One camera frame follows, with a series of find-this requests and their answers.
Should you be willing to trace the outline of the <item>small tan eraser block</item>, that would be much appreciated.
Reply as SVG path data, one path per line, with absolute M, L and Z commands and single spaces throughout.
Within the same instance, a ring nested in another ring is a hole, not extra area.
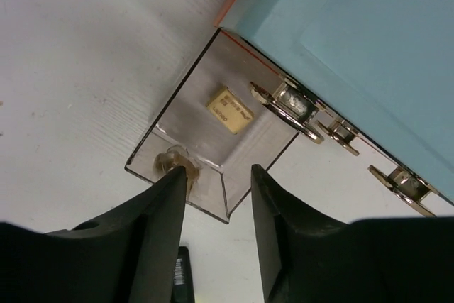
M 210 98 L 206 103 L 206 108 L 235 135 L 254 119 L 254 113 L 225 86 Z

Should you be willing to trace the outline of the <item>clear drawer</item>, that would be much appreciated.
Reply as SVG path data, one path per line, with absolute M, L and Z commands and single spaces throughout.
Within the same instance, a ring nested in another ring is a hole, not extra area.
M 232 134 L 206 108 L 228 87 L 253 113 Z M 250 168 L 271 168 L 295 138 L 319 144 L 315 96 L 242 38 L 217 30 L 176 86 L 126 162 L 127 172 L 154 183 L 172 168 L 187 170 L 187 203 L 228 223 L 250 190 Z

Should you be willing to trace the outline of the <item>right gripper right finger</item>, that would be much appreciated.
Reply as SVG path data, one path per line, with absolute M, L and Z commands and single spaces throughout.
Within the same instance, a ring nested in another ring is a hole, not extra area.
M 282 188 L 260 165 L 251 197 L 266 302 L 452 302 L 453 219 L 346 224 Z

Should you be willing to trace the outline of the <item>yellow cap black highlighter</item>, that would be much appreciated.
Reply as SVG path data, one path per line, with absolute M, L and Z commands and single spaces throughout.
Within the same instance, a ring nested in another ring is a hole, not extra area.
M 195 303 L 194 282 L 189 249 L 180 246 L 175 264 L 171 303 Z

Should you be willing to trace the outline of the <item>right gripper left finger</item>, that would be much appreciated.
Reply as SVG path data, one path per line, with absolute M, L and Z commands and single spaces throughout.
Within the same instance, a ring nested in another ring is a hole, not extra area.
M 169 302 L 187 175 L 176 167 L 71 230 L 1 223 L 2 302 Z

